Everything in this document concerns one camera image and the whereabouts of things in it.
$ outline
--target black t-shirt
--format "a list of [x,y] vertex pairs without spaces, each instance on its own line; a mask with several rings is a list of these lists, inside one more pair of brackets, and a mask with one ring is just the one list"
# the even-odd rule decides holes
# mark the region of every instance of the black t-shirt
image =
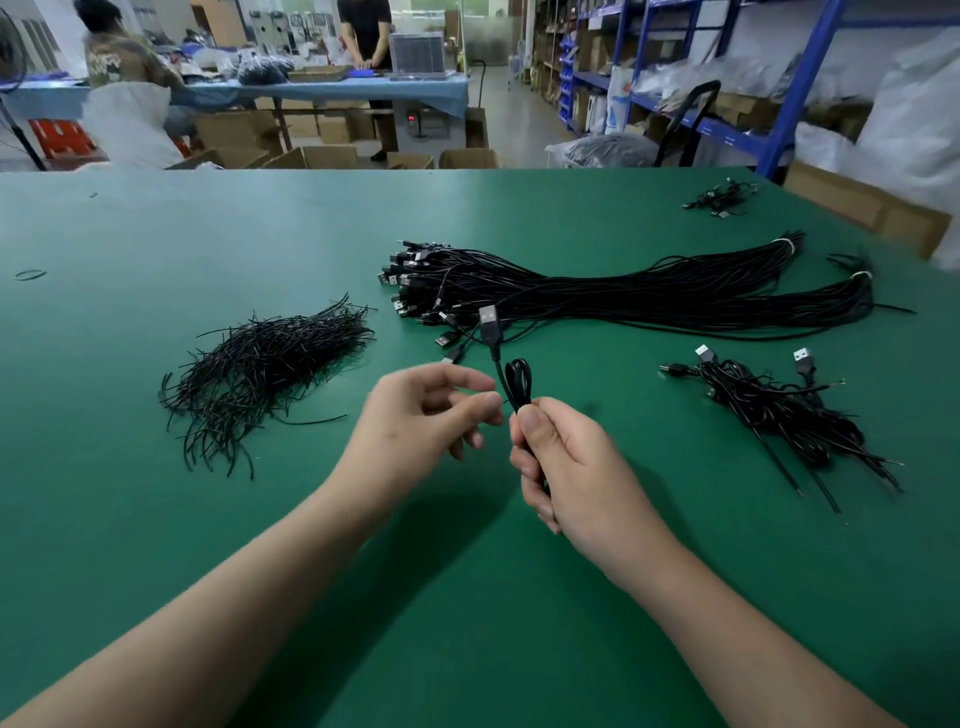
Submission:
[[[392,23],[388,0],[337,0],[340,22],[349,23],[356,34],[357,47],[364,61],[373,58],[376,42],[380,39],[377,23]],[[393,66],[390,51],[377,66],[381,70],[390,70]]]

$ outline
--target blue tablecloth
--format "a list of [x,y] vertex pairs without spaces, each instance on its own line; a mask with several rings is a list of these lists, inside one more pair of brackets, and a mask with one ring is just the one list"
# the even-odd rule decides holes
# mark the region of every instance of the blue tablecloth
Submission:
[[[467,113],[467,77],[455,74],[444,81],[391,81],[386,78],[344,79],[335,83],[244,86],[235,81],[188,86],[175,94],[171,103],[215,111],[240,99],[277,96],[300,101],[348,101],[397,99],[422,101],[452,116]],[[77,120],[90,89],[73,82],[36,81],[24,83],[4,97],[11,110],[24,119]]]

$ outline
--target left hand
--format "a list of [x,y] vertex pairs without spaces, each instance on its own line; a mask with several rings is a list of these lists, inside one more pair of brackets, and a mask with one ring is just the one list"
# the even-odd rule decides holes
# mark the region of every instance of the left hand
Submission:
[[[468,394],[460,388],[479,394]],[[370,486],[393,505],[437,467],[444,450],[464,457],[483,447],[478,426],[503,425],[503,400],[491,376],[453,364],[424,364],[382,377],[334,474]]]

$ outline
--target green tabletop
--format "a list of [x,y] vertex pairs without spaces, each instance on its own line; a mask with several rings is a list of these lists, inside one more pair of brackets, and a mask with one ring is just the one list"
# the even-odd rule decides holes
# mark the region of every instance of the green tabletop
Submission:
[[[149,616],[323,481],[377,378],[438,360],[375,277],[397,240],[482,248],[556,275],[807,231],[785,289],[839,280],[869,250],[876,295],[917,316],[801,342],[736,343],[564,322],[505,348],[535,395],[598,420],[680,537],[801,643],[916,726],[960,707],[960,292],[829,213],[765,186],[719,220],[681,203],[730,170],[226,172],[0,176],[0,716]],[[745,179],[740,170],[736,176]],[[44,278],[19,282],[27,268]],[[197,334],[377,308],[359,366],[247,441],[256,480],[189,473],[156,393]],[[808,346],[829,404],[902,460],[902,497],[858,462],[799,498],[753,434],[690,380],[707,341],[793,376]],[[470,366],[492,372],[476,348]],[[523,504],[508,434],[444,464],[289,642],[235,720],[271,726],[722,725],[658,627]],[[800,475],[799,465],[787,460]]]

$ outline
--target camouflage shirt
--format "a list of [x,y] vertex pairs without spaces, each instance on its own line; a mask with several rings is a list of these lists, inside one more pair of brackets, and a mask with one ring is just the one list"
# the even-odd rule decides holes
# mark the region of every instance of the camouflage shirt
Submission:
[[180,88],[183,81],[159,56],[130,36],[91,33],[84,40],[87,76],[94,88],[118,81],[139,81]]

